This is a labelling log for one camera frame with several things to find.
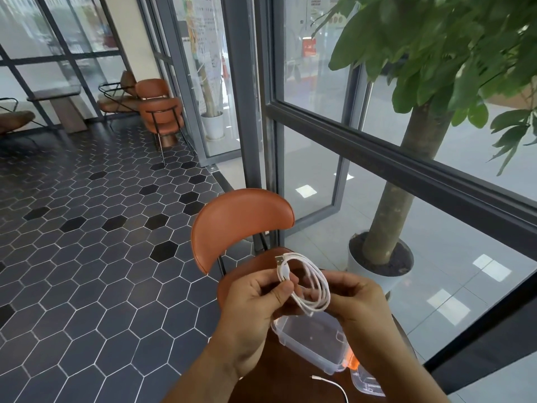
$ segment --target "white plant pot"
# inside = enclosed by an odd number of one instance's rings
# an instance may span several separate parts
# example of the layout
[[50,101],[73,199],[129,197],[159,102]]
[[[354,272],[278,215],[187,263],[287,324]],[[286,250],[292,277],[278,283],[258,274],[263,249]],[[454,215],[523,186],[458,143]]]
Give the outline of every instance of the white plant pot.
[[205,132],[205,138],[207,140],[220,140],[224,138],[224,114],[216,117],[204,117],[201,115],[201,122]]
[[[401,244],[404,245],[404,247],[410,252],[410,249],[404,244],[404,242],[399,241]],[[361,264],[359,264],[354,257],[351,254],[350,246],[347,247],[348,251],[348,266],[347,271],[354,273],[358,276],[367,277],[372,279],[376,284],[380,285],[382,287],[382,291],[384,291],[384,294],[387,294],[389,291],[391,291],[404,277],[408,276],[412,269],[409,270],[407,273],[399,276],[382,276],[379,274],[376,274],[370,270],[367,270],[365,267],[363,267]]]

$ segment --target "potted tree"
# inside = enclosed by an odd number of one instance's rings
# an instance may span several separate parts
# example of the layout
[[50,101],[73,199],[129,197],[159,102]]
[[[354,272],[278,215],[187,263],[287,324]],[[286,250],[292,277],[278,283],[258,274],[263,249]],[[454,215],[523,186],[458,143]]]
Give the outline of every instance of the potted tree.
[[205,103],[205,110],[201,114],[205,137],[207,140],[219,140],[224,137],[225,128],[222,110],[222,46],[216,27],[214,1],[183,1],[192,57]]
[[[432,160],[449,125],[466,118],[483,128],[486,101],[498,96],[520,95],[525,103],[491,122],[492,133],[501,135],[491,158],[504,158],[498,175],[531,126],[537,136],[537,0],[339,0],[316,31],[334,14],[355,10],[329,68],[365,64],[369,80],[385,73],[388,84],[397,82],[394,111],[411,112],[401,143],[409,155]],[[386,293],[413,267],[399,239],[412,202],[387,182],[370,229],[349,241],[348,268]]]

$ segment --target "white cable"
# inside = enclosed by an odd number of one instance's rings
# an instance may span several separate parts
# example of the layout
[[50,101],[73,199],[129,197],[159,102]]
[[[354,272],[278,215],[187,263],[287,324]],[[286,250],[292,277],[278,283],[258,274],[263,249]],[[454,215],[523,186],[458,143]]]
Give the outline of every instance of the white cable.
[[343,396],[345,396],[345,403],[348,403],[347,393],[345,393],[345,389],[343,389],[343,388],[342,388],[340,385],[338,385],[336,382],[332,382],[331,380],[322,378],[322,377],[320,377],[320,376],[315,376],[314,374],[312,375],[312,379],[315,379],[315,380],[324,380],[325,382],[332,383],[332,385],[335,385],[335,386],[339,387],[339,388],[341,389],[341,392],[343,392]]
[[326,281],[324,274],[310,259],[300,253],[284,253],[283,255],[276,257],[278,263],[278,278],[281,282],[289,280],[289,260],[298,260],[302,263],[305,275],[309,278],[310,287],[312,290],[318,290],[317,301],[305,300],[295,293],[291,294],[293,300],[295,300],[308,317],[311,317],[313,313],[324,311],[328,304],[330,304],[330,289],[328,288],[328,282]]

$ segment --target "forearm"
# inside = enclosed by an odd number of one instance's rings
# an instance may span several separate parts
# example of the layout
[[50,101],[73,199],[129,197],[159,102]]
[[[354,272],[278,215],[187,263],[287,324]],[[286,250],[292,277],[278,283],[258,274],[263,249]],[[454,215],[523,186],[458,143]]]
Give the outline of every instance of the forearm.
[[446,394],[408,350],[391,354],[373,376],[390,402],[449,403]]
[[232,365],[209,344],[162,403],[226,403],[237,381]]

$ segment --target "wall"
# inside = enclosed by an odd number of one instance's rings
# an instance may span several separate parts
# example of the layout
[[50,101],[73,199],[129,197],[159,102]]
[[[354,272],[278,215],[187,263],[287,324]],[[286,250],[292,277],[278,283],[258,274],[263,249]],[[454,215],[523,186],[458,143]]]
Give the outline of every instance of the wall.
[[136,80],[159,78],[136,0],[106,0]]

